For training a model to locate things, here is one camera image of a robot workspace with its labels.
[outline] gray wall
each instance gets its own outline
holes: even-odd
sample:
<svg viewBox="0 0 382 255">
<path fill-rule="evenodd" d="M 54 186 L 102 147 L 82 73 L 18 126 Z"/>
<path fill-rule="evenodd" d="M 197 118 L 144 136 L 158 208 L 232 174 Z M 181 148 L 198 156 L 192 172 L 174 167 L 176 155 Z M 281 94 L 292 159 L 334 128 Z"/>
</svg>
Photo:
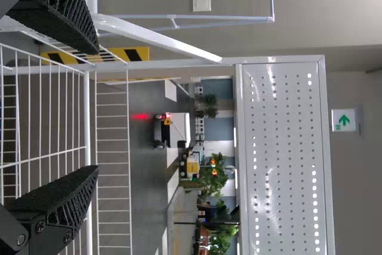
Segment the gray wall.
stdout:
<svg viewBox="0 0 382 255">
<path fill-rule="evenodd" d="M 205 140 L 233 140 L 233 117 L 204 120 Z"/>
<path fill-rule="evenodd" d="M 197 86 L 203 87 L 203 93 L 215 94 L 220 100 L 233 99 L 233 80 L 232 79 L 207 79 L 201 80 Z"/>
<path fill-rule="evenodd" d="M 337 255 L 380 254 L 382 73 L 329 73 L 329 108 L 363 106 L 363 135 L 331 133 Z"/>
<path fill-rule="evenodd" d="M 382 56 L 379 0 L 275 0 L 276 23 L 164 32 L 222 56 L 326 54 L 329 70 L 364 70 Z M 266 16 L 269 0 L 212 0 L 206 14 Z M 193 14 L 191 0 L 99 0 L 108 14 Z M 145 27 L 169 21 L 138 21 Z M 142 45 L 127 38 L 102 40 L 109 47 Z M 152 48 L 152 59 L 183 58 Z"/>
</svg>

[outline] green plant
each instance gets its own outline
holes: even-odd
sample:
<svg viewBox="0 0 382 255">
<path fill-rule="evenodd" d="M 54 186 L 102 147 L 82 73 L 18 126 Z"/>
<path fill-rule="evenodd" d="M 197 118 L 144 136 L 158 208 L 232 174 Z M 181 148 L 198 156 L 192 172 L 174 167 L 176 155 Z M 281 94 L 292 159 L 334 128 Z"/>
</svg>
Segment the green plant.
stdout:
<svg viewBox="0 0 382 255">
<path fill-rule="evenodd" d="M 239 232 L 236 225 L 220 225 L 217 232 L 210 236 L 210 255 L 225 255 L 231 247 L 233 237 Z"/>
<path fill-rule="evenodd" d="M 215 106 L 217 104 L 217 96 L 215 94 L 207 94 L 204 96 L 203 102 L 207 106 Z"/>
<path fill-rule="evenodd" d="M 195 115 L 196 115 L 197 118 L 204 118 L 204 116 L 205 116 L 205 111 L 204 111 L 204 110 L 197 110 L 197 111 L 195 112 Z"/>
<path fill-rule="evenodd" d="M 215 107 L 209 107 L 207 108 L 205 111 L 205 115 L 211 119 L 214 119 L 216 118 L 216 116 L 218 115 L 218 111 L 217 111 L 217 108 Z"/>
<path fill-rule="evenodd" d="M 226 185 L 228 176 L 224 173 L 224 160 L 225 156 L 221 153 L 212 154 L 212 158 L 215 159 L 216 166 L 202 167 L 199 172 L 199 180 L 203 183 L 203 198 L 214 196 L 219 198 L 221 196 L 221 189 Z M 217 175 L 212 175 L 213 169 L 217 170 Z"/>
</svg>

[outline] gray floor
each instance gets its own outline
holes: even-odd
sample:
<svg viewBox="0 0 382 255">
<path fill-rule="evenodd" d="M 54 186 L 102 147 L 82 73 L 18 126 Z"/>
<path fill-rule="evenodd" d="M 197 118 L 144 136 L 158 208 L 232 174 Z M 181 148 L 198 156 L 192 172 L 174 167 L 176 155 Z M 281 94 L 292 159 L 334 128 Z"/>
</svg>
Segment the gray floor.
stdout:
<svg viewBox="0 0 382 255">
<path fill-rule="evenodd" d="M 188 112 L 193 107 L 177 87 L 177 102 L 165 97 L 164 82 L 131 84 L 130 116 L 156 113 Z M 133 185 L 134 254 L 162 254 L 162 235 L 167 226 L 167 182 L 177 169 L 167 168 L 166 150 L 152 147 L 152 120 L 130 120 L 131 171 Z"/>
</svg>

